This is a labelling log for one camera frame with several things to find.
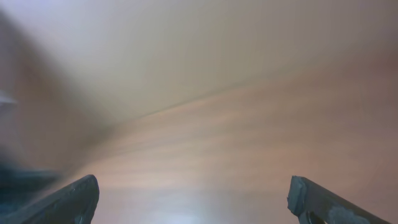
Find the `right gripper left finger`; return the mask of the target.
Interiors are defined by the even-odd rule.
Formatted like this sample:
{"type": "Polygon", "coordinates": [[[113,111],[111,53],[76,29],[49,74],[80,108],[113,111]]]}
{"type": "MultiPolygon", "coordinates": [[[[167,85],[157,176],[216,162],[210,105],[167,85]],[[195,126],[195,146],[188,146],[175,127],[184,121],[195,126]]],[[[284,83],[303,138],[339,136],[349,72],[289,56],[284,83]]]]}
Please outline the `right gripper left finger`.
{"type": "Polygon", "coordinates": [[[40,199],[54,177],[18,177],[1,187],[1,224],[90,224],[100,197],[94,175],[86,175],[40,199]]]}

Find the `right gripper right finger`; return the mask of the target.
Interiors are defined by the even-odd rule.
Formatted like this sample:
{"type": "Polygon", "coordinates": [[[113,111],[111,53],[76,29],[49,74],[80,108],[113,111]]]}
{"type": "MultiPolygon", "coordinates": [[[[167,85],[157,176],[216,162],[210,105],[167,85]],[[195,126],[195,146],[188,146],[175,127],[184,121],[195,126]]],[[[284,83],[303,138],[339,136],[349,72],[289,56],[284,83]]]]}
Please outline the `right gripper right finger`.
{"type": "Polygon", "coordinates": [[[301,176],[292,176],[287,201],[300,224],[389,224],[301,176]]]}

